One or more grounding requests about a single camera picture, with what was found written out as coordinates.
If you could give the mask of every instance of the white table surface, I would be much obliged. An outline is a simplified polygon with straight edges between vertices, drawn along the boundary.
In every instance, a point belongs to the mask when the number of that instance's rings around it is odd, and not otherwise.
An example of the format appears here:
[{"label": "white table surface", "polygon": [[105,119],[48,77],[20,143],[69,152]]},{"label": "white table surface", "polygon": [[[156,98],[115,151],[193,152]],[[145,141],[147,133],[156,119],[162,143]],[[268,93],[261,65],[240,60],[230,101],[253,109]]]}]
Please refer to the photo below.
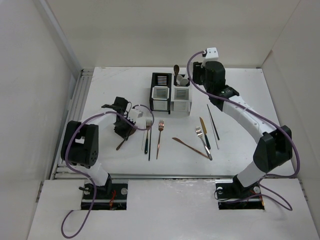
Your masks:
[{"label": "white table surface", "polygon": [[[127,210],[94,210],[75,240],[319,240],[297,179],[265,179],[293,207],[264,197],[265,210],[219,210],[214,180],[130,180]],[[87,214],[79,210],[84,180],[46,180],[28,240],[63,240]],[[274,195],[262,189],[263,194]]]},{"label": "white table surface", "polygon": [[[180,69],[181,74],[185,71],[185,68]],[[169,67],[96,67],[82,120],[96,114],[102,105],[112,104],[117,96],[126,98],[133,105],[149,106],[153,72],[173,73],[173,69]],[[279,123],[261,69],[227,68],[226,83],[240,92],[243,99],[258,113]],[[207,104],[210,106],[220,135],[219,150],[215,145]],[[141,150],[142,131],[137,131],[131,136],[119,151],[116,151],[116,147],[122,139],[113,132],[113,126],[99,133],[98,160],[109,173],[233,176],[252,161],[257,146],[253,138],[234,119],[218,110],[206,95],[194,87],[190,116],[177,117],[175,114],[168,115],[167,112],[154,112],[154,114],[156,121],[152,128],[151,161],[148,161],[148,156]],[[177,137],[204,152],[203,145],[195,133],[195,127],[200,126],[199,117],[204,119],[208,131],[213,161],[172,140],[172,137]],[[165,127],[161,134],[159,158],[156,160],[160,119],[164,120]],[[292,163],[288,161],[272,172],[290,175],[294,170]]]}]

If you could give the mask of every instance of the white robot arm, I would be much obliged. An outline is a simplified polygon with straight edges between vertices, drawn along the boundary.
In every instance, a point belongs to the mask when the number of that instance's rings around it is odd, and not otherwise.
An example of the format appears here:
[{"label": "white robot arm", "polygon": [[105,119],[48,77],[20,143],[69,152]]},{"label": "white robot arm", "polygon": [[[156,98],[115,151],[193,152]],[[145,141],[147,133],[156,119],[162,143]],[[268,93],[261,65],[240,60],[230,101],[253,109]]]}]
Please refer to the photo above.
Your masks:
[{"label": "white robot arm", "polygon": [[[234,88],[226,85],[226,71],[217,61],[219,57],[217,49],[207,48],[202,56],[204,57],[202,63],[193,63],[193,82],[203,85],[207,93],[218,96],[220,99],[209,97],[211,103],[234,118],[257,143],[253,161],[233,177],[232,183],[219,185],[222,199],[242,199],[263,176],[292,158],[292,146],[278,129],[245,111],[250,109],[254,112]],[[245,109],[223,99],[239,103]],[[281,129],[291,137],[291,130],[287,126],[284,125]]]}]

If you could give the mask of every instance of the white panel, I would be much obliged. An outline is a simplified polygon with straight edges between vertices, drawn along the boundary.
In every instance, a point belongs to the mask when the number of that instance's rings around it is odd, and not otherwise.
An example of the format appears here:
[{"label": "white panel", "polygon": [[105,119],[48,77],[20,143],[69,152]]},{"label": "white panel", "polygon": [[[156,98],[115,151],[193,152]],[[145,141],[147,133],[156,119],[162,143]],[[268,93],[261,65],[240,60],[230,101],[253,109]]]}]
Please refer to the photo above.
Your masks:
[{"label": "white panel", "polygon": [[155,86],[152,89],[152,99],[167,100],[169,98],[169,88],[167,86]]},{"label": "white panel", "polygon": [[174,100],[189,100],[189,89],[183,87],[175,87]]},{"label": "white panel", "polygon": [[0,1],[0,239],[28,236],[71,72],[32,0]]},{"label": "white panel", "polygon": [[36,210],[80,210],[83,192],[79,190],[79,187],[84,186],[85,180],[68,179],[57,181],[59,183],[53,180],[44,181]]},{"label": "white panel", "polygon": [[[69,190],[73,194],[68,194],[65,201],[79,201],[72,190],[78,184],[53,182],[56,187],[48,191],[57,198]],[[263,184],[286,198],[293,211],[284,210],[266,197],[265,210],[218,210],[214,180],[129,181],[127,210],[92,211],[76,239],[319,240],[299,181],[268,179]],[[264,189],[262,193],[276,198]],[[36,210],[28,240],[64,239],[61,223],[68,210],[50,209],[49,204],[47,208]],[[85,210],[71,213],[64,226],[68,235],[79,229],[85,214]]]},{"label": "white panel", "polygon": [[263,64],[263,72],[279,120],[292,130],[301,158],[299,177],[306,183],[320,233],[319,12],[319,0],[300,1]]},{"label": "white panel", "polygon": [[28,237],[39,186],[38,180],[0,182],[1,240],[25,240]]},{"label": "white panel", "polygon": [[38,12],[42,16],[45,26],[49,30],[55,45],[71,70],[73,77],[77,79],[82,68],[55,15],[50,9],[47,0],[33,0],[33,2]]},{"label": "white panel", "polygon": [[188,111],[188,102],[186,102],[186,101],[173,102],[173,111],[178,111],[178,112]]},{"label": "white panel", "polygon": [[167,101],[153,101],[153,109],[159,111],[166,111],[168,109],[168,102]]},{"label": "white panel", "polygon": [[299,0],[48,0],[83,67],[261,66]]}]

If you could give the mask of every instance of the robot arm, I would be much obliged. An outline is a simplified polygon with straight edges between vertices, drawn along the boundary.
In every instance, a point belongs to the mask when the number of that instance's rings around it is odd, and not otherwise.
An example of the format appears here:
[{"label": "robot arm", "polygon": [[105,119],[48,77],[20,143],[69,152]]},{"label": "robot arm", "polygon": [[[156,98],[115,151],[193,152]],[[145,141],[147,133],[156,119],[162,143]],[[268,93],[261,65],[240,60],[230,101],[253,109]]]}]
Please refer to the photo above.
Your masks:
[{"label": "robot arm", "polygon": [[[142,117],[143,113],[137,109],[131,109],[127,113],[127,106],[128,101],[126,99],[116,97],[112,105],[103,105],[97,114],[105,113],[106,109],[111,109],[110,112],[117,112],[125,116],[132,125],[135,125],[137,119]],[[61,158],[63,160],[65,160],[67,146],[71,137],[80,124],[81,122],[78,121],[70,121],[67,124],[61,149]],[[77,165],[77,169],[81,172],[91,176],[98,186],[105,186],[109,177],[109,174],[103,169],[98,160],[99,133],[109,125],[114,125],[114,132],[124,140],[128,140],[132,127],[116,114],[105,114],[93,119],[90,124],[83,126],[71,144],[68,155],[68,161],[73,165]]]},{"label": "robot arm", "polygon": [[[193,81],[203,85],[207,93],[229,99],[253,111],[234,88],[226,85],[226,71],[217,61],[217,49],[208,48],[202,56],[202,63],[193,63]],[[220,188],[221,192],[226,193],[223,198],[241,199],[243,193],[251,190],[263,176],[292,158],[292,146],[280,131],[245,109],[224,100],[212,97],[209,100],[243,126],[257,143],[253,161],[233,177],[232,184],[227,184],[224,189]],[[281,128],[291,137],[291,130],[287,126]]]}]

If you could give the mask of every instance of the butter knife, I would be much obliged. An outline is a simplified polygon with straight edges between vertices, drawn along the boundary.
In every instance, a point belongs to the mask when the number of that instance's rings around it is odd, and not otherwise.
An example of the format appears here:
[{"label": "butter knife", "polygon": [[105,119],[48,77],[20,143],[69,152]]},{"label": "butter knife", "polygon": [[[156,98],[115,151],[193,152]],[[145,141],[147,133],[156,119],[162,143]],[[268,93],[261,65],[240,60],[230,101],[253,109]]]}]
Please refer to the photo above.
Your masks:
[{"label": "butter knife", "polygon": [[204,135],[204,138],[205,138],[206,146],[210,150],[211,147],[210,147],[210,143],[209,143],[209,140],[208,140],[208,137],[207,137],[207,129],[206,129],[206,126],[205,126],[205,122],[201,117],[200,117],[200,123],[201,123],[202,131],[203,131],[203,135]]},{"label": "butter knife", "polygon": [[181,141],[179,138],[173,137],[172,139],[175,140],[175,141],[177,141],[178,143],[181,143],[181,144],[185,145],[186,147],[192,149],[192,150],[195,151],[196,153],[204,156],[205,158],[209,159],[209,157],[208,157],[207,155],[203,154],[202,152],[198,151],[197,149],[193,148],[192,146],[189,146],[188,144],[184,143],[184,142]]}]

